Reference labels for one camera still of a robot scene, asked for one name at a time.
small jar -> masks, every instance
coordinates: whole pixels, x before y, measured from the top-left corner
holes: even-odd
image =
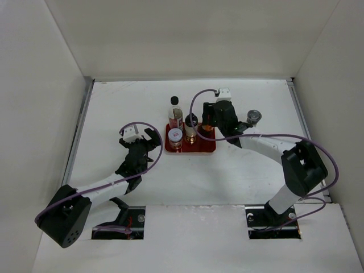
[[[197,129],[198,119],[193,113],[192,113],[192,122],[193,122],[193,127]],[[186,131],[186,136],[185,136],[186,142],[189,144],[194,144],[197,140],[197,133],[195,132],[193,127],[191,125],[191,119],[189,118],[188,115],[185,120],[184,130]]]
[[[168,132],[169,145],[174,150],[178,150],[182,148],[182,137],[183,133],[178,128],[170,129]]]

rectangular slot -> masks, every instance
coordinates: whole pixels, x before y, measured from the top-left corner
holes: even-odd
[[[280,219],[273,222],[266,217],[264,206],[246,207],[245,214],[250,239],[301,239],[301,232],[297,222],[279,227],[291,220],[290,216],[296,215],[293,207],[287,210]]]
[[[125,226],[131,229],[131,234],[123,234],[115,231],[98,231],[97,228],[92,230],[92,240],[142,240],[144,239],[144,223],[146,218],[145,207],[129,207],[127,215],[119,226]],[[115,225],[115,223],[104,223],[102,225]]]

red tray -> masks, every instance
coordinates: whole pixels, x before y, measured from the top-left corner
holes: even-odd
[[[201,124],[198,124],[198,131],[201,133]],[[169,124],[166,125],[166,138],[164,141],[164,148],[167,152],[173,152],[173,153],[179,153],[179,152],[193,152],[193,153],[210,153],[216,150],[216,142],[215,141],[207,141],[201,139],[199,136],[197,136],[197,140],[194,144],[190,144],[185,140],[185,132],[183,132],[183,143],[182,148],[179,150],[174,150],[169,145],[168,140],[168,132],[170,131]],[[204,134],[207,138],[215,138],[215,128],[209,132],[208,134]]]

white enclosure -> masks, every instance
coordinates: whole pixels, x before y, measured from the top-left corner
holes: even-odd
[[[84,77],[294,77],[311,137],[340,166],[331,194],[363,261],[363,48],[362,0],[0,1],[0,271],[32,270],[33,219],[64,177]]]
[[[318,206],[297,205],[296,209],[303,214]],[[44,235],[33,272],[115,268],[130,272],[363,272],[354,245],[348,243],[350,234],[339,205],[330,204],[300,221],[302,240],[249,240],[241,217],[244,209],[238,205],[147,206],[147,233],[139,242],[90,241],[88,230],[75,247],[62,249]],[[94,223],[102,219],[105,215],[99,214]]]

white bottle cap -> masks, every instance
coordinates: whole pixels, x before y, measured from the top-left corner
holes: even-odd
[[[170,141],[173,141],[173,142],[180,141],[182,139],[182,136],[183,136],[183,133],[178,128],[170,129],[170,131],[168,132],[168,138],[170,139]]]

